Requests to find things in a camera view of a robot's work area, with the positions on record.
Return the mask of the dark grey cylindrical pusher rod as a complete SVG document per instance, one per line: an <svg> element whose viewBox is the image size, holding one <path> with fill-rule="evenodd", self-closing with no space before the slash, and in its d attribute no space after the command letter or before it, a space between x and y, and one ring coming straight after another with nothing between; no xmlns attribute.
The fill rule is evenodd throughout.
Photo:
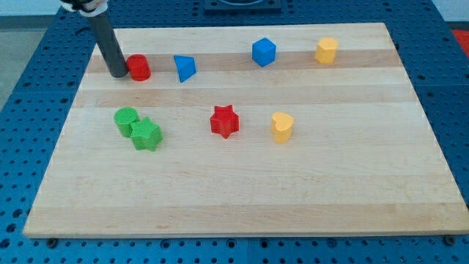
<svg viewBox="0 0 469 264"><path fill-rule="evenodd" d="M128 68L108 13L102 12L87 18L87 21L111 76L125 77L128 74Z"/></svg>

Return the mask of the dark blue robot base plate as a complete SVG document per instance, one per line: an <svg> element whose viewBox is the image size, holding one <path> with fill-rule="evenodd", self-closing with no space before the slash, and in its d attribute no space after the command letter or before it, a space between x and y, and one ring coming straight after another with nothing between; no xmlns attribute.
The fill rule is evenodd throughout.
<svg viewBox="0 0 469 264"><path fill-rule="evenodd" d="M280 12L282 0L204 0L205 13L226 12Z"/></svg>

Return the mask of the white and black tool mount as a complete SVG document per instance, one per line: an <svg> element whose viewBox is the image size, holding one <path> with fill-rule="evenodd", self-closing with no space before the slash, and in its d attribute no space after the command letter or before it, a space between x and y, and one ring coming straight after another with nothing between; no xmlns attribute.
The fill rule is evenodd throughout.
<svg viewBox="0 0 469 264"><path fill-rule="evenodd" d="M60 0L61 6L69 12L79 12L91 18L104 13L108 9L108 0Z"/></svg>

